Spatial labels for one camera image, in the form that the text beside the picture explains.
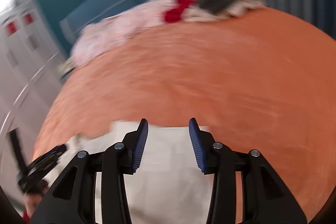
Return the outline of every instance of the orange bed sheet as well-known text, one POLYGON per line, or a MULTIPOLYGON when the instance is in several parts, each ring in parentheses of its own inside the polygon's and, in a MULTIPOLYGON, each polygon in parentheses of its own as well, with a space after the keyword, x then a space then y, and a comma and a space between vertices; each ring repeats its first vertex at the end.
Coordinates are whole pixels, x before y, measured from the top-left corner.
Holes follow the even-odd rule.
POLYGON ((336 184, 335 69, 332 38, 270 8, 153 27, 73 73, 33 158, 114 120, 176 127, 195 117, 231 149, 259 149, 311 220, 336 184))

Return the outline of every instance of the metal screw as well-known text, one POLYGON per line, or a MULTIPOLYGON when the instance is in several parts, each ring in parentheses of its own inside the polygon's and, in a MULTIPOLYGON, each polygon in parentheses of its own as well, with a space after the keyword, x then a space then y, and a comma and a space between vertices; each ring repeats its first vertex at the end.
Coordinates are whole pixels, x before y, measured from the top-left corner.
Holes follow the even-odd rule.
POLYGON ((259 157, 260 156, 260 152, 258 150, 251 150, 251 155, 254 157, 259 157))
POLYGON ((85 156, 86 156, 86 151, 79 151, 78 153, 77 153, 77 157, 78 158, 84 158, 85 156))
POLYGON ((221 149, 223 147, 223 145, 219 142, 214 143, 212 146, 214 149, 221 149))
POLYGON ((115 149, 123 149, 124 148, 124 144, 123 143, 116 143, 115 145, 114 145, 114 148, 115 149))

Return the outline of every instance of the bright light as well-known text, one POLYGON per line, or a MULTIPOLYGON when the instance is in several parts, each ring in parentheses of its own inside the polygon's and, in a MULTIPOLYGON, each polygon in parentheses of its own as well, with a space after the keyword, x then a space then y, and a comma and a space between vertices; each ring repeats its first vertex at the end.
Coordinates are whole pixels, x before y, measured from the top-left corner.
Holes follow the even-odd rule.
POLYGON ((15 0, 0 0, 0 14, 15 7, 15 0))

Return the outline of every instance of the white wardrobe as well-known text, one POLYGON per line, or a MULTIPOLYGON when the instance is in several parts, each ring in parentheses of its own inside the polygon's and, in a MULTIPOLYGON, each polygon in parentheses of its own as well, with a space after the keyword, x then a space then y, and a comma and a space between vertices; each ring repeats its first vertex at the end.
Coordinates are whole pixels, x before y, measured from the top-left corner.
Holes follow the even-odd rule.
POLYGON ((22 151, 29 160, 62 86, 58 66, 65 58, 34 0, 15 2, 15 8, 0 14, 0 185, 22 202, 7 132, 19 128, 22 151))

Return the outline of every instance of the ribbed blue pad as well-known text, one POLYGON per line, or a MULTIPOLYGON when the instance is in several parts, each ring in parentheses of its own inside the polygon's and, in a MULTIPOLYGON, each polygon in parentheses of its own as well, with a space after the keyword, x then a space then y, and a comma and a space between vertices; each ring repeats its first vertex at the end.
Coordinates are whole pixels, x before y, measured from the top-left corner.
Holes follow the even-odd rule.
POLYGON ((202 172, 205 172, 207 167, 205 163, 204 149, 201 144, 200 138, 197 134, 198 131, 199 131, 198 126, 194 124, 192 119, 190 119, 189 135, 190 135, 191 143, 193 145, 197 166, 201 169, 202 172))
POLYGON ((135 172, 139 167, 142 159, 142 154, 145 149, 145 144, 148 136, 148 122, 145 121, 143 127, 140 129, 140 135, 135 145, 135 149, 133 151, 133 163, 132 170, 135 172))

